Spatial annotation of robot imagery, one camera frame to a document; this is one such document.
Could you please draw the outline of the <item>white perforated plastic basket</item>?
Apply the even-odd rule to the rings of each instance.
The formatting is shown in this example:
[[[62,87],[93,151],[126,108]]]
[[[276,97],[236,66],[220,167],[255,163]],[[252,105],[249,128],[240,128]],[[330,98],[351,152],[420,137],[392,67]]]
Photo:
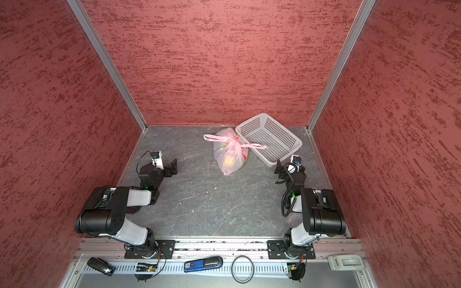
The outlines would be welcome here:
[[[247,143],[265,145],[265,150],[252,148],[252,151],[268,167],[273,167],[297,152],[303,145],[288,128],[270,115],[256,115],[235,127],[235,131]]]

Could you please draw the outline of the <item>pink printed plastic bag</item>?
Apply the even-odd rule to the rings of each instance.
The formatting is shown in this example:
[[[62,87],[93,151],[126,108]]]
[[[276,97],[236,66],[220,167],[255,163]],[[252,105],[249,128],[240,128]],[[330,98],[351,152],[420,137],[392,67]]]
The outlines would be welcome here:
[[[213,143],[213,156],[224,176],[243,167],[250,148],[267,149],[266,145],[247,143],[233,128],[225,128],[216,134],[204,134],[204,140]]]

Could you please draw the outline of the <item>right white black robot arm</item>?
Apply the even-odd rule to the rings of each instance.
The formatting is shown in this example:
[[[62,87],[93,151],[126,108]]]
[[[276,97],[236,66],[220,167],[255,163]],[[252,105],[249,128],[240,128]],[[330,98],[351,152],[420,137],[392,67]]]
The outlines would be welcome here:
[[[302,222],[288,229],[282,242],[277,241],[268,248],[287,259],[314,259],[314,242],[346,232],[346,221],[336,195],[330,189],[305,187],[307,175],[300,157],[285,164],[278,161],[274,172],[278,175],[276,184],[286,186],[280,204],[282,217],[299,213]]]

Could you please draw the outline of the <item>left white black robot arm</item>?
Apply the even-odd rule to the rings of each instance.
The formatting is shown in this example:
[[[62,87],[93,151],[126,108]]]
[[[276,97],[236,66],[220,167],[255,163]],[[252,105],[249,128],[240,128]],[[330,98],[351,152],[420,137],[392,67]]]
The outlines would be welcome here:
[[[153,159],[137,169],[140,186],[95,188],[79,213],[74,230],[92,237],[107,237],[125,245],[125,258],[161,258],[162,252],[154,232],[139,226],[128,214],[138,212],[144,206],[153,206],[160,196],[160,186],[165,178],[178,173],[177,159],[168,165],[161,159]]]

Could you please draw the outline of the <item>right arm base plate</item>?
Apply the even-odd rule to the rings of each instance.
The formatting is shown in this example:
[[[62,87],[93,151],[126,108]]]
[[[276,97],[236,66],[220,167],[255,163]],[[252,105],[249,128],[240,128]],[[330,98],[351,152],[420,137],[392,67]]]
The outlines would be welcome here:
[[[286,246],[283,241],[267,241],[269,259],[286,259],[286,260],[313,260],[316,259],[313,245],[308,246]]]

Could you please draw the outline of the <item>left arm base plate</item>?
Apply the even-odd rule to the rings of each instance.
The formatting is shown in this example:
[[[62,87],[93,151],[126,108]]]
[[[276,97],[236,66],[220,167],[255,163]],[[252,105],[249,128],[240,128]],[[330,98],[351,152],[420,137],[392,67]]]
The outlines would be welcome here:
[[[145,260],[157,258],[172,259],[175,245],[175,240],[156,240],[152,248],[145,245],[133,246],[131,244],[126,244],[124,258]]]

